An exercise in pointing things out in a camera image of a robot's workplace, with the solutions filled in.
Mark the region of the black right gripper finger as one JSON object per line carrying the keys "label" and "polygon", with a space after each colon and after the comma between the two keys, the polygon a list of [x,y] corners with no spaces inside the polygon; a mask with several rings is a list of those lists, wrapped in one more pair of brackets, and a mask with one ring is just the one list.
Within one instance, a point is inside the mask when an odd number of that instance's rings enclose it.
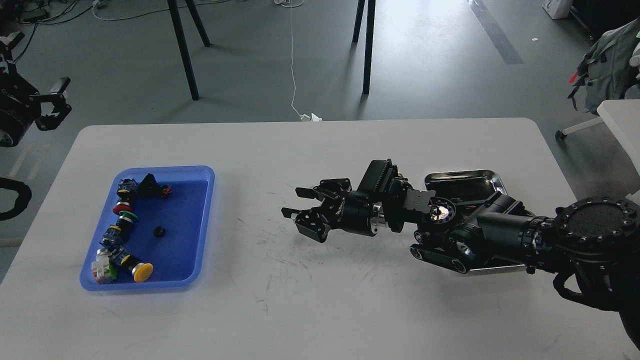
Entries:
{"label": "black right gripper finger", "polygon": [[317,199],[329,205],[340,205],[343,201],[351,201],[352,183],[349,178],[326,178],[314,187],[296,187],[298,198]]}
{"label": "black right gripper finger", "polygon": [[282,207],[281,213],[285,218],[294,220],[297,230],[302,235],[318,243],[327,241],[332,226],[327,217],[320,212],[319,207],[312,207],[307,210]]}

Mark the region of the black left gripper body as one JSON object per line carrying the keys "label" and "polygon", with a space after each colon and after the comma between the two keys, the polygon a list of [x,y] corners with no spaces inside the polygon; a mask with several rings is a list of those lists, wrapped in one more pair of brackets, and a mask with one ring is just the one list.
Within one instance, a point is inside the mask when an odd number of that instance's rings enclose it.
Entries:
{"label": "black left gripper body", "polygon": [[41,105],[31,100],[39,91],[22,76],[8,73],[1,74],[0,88],[0,146],[11,148],[41,116]]}

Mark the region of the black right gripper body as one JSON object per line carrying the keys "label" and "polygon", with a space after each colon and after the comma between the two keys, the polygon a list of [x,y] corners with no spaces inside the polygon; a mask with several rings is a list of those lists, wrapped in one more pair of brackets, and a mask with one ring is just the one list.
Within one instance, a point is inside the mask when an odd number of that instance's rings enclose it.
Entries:
{"label": "black right gripper body", "polygon": [[383,203],[360,191],[342,191],[340,198],[330,209],[330,228],[374,237],[383,226]]}

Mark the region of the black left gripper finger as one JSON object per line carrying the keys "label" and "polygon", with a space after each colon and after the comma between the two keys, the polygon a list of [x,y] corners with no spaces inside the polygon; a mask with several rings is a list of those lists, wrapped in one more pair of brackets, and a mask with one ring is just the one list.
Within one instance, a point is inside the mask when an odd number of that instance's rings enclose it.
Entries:
{"label": "black left gripper finger", "polygon": [[50,132],[58,129],[62,121],[70,114],[73,108],[67,103],[65,96],[65,91],[70,83],[70,77],[61,77],[55,82],[50,92],[32,96],[35,103],[50,103],[52,105],[52,110],[48,114],[41,114],[35,120],[35,125],[40,131]]}
{"label": "black left gripper finger", "polygon": [[25,34],[22,31],[12,32],[8,36],[0,37],[0,73],[2,73],[2,75],[13,75],[18,73],[16,67],[17,60],[14,59],[13,50],[23,38],[25,38]]}

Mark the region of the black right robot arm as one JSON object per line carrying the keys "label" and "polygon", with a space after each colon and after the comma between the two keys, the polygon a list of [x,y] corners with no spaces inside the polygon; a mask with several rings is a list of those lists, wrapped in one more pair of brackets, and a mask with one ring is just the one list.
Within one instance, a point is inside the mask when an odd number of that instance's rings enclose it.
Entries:
{"label": "black right robot arm", "polygon": [[553,287],[568,301],[617,312],[633,344],[639,344],[639,203],[586,198],[558,207],[553,218],[528,215],[521,202],[496,192],[457,221],[455,203],[434,191],[414,189],[403,177],[352,189],[347,178],[313,188],[297,187],[310,209],[284,207],[304,236],[323,243],[330,230],[374,236],[416,225],[413,257],[465,274],[493,259],[524,265],[529,274],[555,274]]}

